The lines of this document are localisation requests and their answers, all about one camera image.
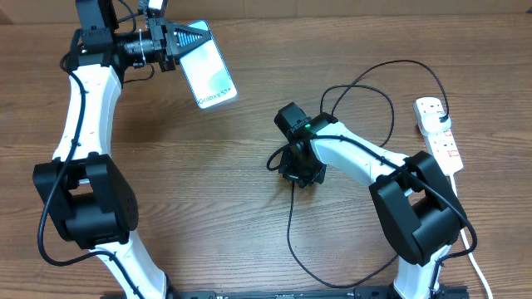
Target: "white smartphone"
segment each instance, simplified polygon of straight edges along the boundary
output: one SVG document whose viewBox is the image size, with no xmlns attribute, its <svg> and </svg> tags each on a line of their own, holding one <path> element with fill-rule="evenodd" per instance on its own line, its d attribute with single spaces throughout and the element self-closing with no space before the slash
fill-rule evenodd
<svg viewBox="0 0 532 299">
<path fill-rule="evenodd" d="M 187 26 L 209 30 L 206 21 L 193 22 Z M 238 95 L 212 34 L 209 41 L 181 57 L 180 64 L 201 109 Z"/>
</svg>

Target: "white arm segment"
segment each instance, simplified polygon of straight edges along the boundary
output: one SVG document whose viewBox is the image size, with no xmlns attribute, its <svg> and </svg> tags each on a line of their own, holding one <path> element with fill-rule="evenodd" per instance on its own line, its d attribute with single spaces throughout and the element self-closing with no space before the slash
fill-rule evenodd
<svg viewBox="0 0 532 299">
<path fill-rule="evenodd" d="M 79 144 L 72 159 L 85 159 L 90 152 L 111 156 L 111 131 L 116 101 L 121 94 L 120 80 L 112 66 L 99 64 L 80 66 L 74 74 L 80 78 L 86 90 L 86 105 Z M 80 114 L 80 88 L 71 76 L 70 83 L 71 97 L 65 130 L 53 154 L 53 159 L 59 157 L 61 161 L 67 158 Z"/>
<path fill-rule="evenodd" d="M 97 250 L 105 250 L 116 255 L 116 258 L 124 266 L 133 283 L 139 287 L 139 292 L 145 299 L 166 299 L 166 275 L 153 263 L 136 230 L 130 232 L 128 243 L 113 242 L 97 245 L 95 249 L 90 251 Z M 106 264 L 109 271 L 120 283 L 122 289 L 126 292 L 127 299 L 137 299 L 138 296 L 133 294 L 133 289 L 131 289 L 116 264 L 109 261 L 108 256 L 99 255 L 98 257 Z"/>
<path fill-rule="evenodd" d="M 371 142 L 353 134 L 346 126 L 337 122 L 330 124 L 321 129 L 316 135 L 343 135 L 350 139 L 356 140 L 376 152 L 380 156 L 386 157 L 393 164 L 403 165 L 405 154 L 396 154 L 374 145 Z M 365 187 L 375 183 L 379 175 L 390 174 L 393 168 L 382 164 L 363 149 L 356 145 L 341 140 L 311 140 L 313 152 L 322 163 L 334 166 L 341 171 L 352 176 L 356 181 Z"/>
<path fill-rule="evenodd" d="M 380 148 L 371 142 L 353 134 L 346 126 L 337 122 L 330 124 L 321 129 L 316 135 L 343 135 L 352 140 L 358 141 L 376 152 L 380 156 L 386 157 L 396 165 L 405 164 L 405 154 L 397 154 Z M 368 154 L 356 145 L 341 140 L 311 140 L 313 152 L 316 157 L 324 164 L 334 166 L 341 171 L 352 176 L 356 181 L 365 187 L 375 183 L 379 175 L 386 175 L 393 172 L 393 168 L 382 164 L 375 157 Z M 405 192 L 408 196 L 411 189 Z M 431 261 L 425 266 L 412 265 L 399 257 L 399 269 L 393 286 L 397 293 L 404 299 L 427 299 L 430 296 L 429 286 L 431 285 L 432 273 L 434 272 L 435 261 L 437 258 L 447 254 L 451 246 L 444 246 L 431 256 Z M 434 286 L 438 290 L 440 284 L 437 282 Z"/>
</svg>

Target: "wood grain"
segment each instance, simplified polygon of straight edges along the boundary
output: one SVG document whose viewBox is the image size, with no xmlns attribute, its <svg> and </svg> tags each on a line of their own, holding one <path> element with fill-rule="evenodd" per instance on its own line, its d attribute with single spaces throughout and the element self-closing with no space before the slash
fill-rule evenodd
<svg viewBox="0 0 532 299">
<path fill-rule="evenodd" d="M 432 66 L 451 103 L 465 168 L 461 202 L 475 225 L 475 257 L 495 297 L 532 292 L 532 18 L 526 15 L 345 17 L 211 22 L 239 89 L 237 101 L 200 110 L 180 71 L 127 85 L 116 107 L 113 160 L 140 206 L 139 231 L 155 262 L 180 290 L 216 292 L 324 289 L 301 270 L 286 246 L 290 184 L 265 169 L 285 140 L 273 124 L 295 101 L 318 113 L 322 92 L 347 84 L 369 66 L 405 58 Z M 74 25 L 0 30 L 0 297 L 98 298 L 118 292 L 99 261 L 57 268 L 37 252 L 42 209 L 34 164 L 51 158 L 69 99 L 58 68 Z M 147 71 L 132 71 L 127 78 Z M 387 146 L 407 154 L 425 148 L 413 101 L 440 96 L 418 66 L 375 70 L 364 83 L 387 92 L 396 129 Z M 330 110 L 333 98 L 327 98 Z M 351 130 L 386 137 L 387 103 L 350 92 L 337 111 Z M 47 250 L 80 254 L 53 228 Z M 335 169 L 323 185 L 297 190 L 293 245 L 321 278 L 348 283 L 379 268 L 393 250 L 369 193 Z M 460 244 L 454 250 L 461 249 Z M 484 297 L 466 258 L 450 261 L 442 281 Z M 366 284 L 388 284 L 394 264 Z"/>
</svg>

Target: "smartphone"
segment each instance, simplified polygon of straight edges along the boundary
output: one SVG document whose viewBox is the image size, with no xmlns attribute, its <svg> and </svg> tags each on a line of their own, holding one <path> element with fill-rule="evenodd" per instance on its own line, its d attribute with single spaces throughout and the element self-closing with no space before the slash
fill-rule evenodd
<svg viewBox="0 0 532 299">
<path fill-rule="evenodd" d="M 210 30 L 206 21 L 187 26 Z M 181 67 L 201 109 L 236 98 L 238 92 L 211 32 L 211 39 L 180 59 Z"/>
</svg>

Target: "power outlet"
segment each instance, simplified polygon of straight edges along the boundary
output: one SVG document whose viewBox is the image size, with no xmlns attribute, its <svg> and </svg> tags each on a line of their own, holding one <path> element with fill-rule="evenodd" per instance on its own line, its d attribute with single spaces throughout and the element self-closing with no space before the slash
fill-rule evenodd
<svg viewBox="0 0 532 299">
<path fill-rule="evenodd" d="M 423 129 L 423 116 L 429 113 L 444 113 L 441 101 L 434 97 L 424 97 L 414 103 L 417 125 Z M 451 129 L 423 135 L 429 154 L 434 156 L 445 175 L 454 174 L 464 168 L 458 146 Z"/>
</svg>

